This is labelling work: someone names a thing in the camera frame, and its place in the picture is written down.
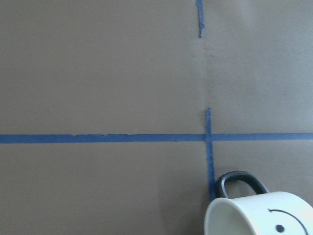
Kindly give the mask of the white smiley mug black handle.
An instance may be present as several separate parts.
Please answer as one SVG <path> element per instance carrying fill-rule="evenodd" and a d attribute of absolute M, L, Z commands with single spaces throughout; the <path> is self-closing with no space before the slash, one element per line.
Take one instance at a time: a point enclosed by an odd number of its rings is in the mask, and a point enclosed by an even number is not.
<path fill-rule="evenodd" d="M 230 199 L 226 183 L 242 181 L 255 195 Z M 204 218 L 206 235 L 311 235 L 313 208 L 288 192 L 269 192 L 246 171 L 222 175 L 216 182 L 216 196 Z"/>

